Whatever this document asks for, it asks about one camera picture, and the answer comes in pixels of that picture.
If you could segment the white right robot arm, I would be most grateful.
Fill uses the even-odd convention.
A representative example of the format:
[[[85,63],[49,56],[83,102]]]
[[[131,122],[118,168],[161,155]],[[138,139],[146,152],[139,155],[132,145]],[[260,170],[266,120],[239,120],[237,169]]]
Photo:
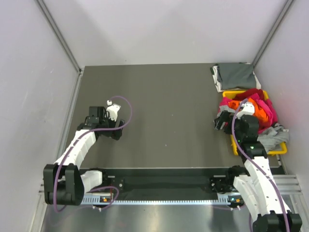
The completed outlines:
[[[251,115],[222,111],[214,120],[217,130],[231,134],[243,166],[228,169],[225,185],[238,191],[250,214],[252,232],[299,232],[301,216],[285,203],[270,170],[268,156],[258,141],[259,121]]]

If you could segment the light grey t shirt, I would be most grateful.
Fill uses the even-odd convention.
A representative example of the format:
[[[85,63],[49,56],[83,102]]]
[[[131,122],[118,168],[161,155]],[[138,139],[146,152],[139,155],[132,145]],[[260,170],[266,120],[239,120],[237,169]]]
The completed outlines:
[[[279,148],[281,143],[287,143],[289,141],[289,130],[285,129],[281,124],[276,123],[259,134],[257,140],[268,153]]]

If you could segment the pink t shirt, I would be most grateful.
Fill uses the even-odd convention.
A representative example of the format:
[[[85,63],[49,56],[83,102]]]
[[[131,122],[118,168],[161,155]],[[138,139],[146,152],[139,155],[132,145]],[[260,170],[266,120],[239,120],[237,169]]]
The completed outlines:
[[[272,112],[272,117],[270,118],[269,122],[262,123],[259,120],[259,132],[258,132],[259,134],[261,134],[265,129],[271,127],[274,123],[278,122],[277,113],[272,105],[271,100],[268,98],[267,93],[261,89],[256,89],[256,88],[251,88],[241,94],[237,94],[235,98],[233,99],[223,97],[221,102],[219,103],[219,110],[218,110],[217,116],[219,116],[222,111],[231,111],[232,113],[235,111],[234,109],[231,109],[228,107],[228,103],[230,101],[232,100],[242,101],[248,98],[263,100]]]

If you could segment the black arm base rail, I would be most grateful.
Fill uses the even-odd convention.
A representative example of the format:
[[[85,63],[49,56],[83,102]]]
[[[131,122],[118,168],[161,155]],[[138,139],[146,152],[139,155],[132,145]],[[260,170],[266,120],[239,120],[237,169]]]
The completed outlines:
[[[114,186],[121,200],[213,200],[210,177],[224,175],[224,190],[235,190],[236,176],[248,174],[239,165],[230,168],[104,169],[100,187]]]

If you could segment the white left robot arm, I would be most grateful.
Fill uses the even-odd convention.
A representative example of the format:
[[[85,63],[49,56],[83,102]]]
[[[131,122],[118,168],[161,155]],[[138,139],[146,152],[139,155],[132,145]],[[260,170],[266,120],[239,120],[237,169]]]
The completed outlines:
[[[124,120],[118,120],[120,105],[91,106],[75,132],[65,152],[43,170],[44,199],[47,204],[80,205],[86,193],[93,188],[106,191],[109,179],[100,170],[90,169],[84,174],[80,167],[90,148],[100,136],[119,140]]]

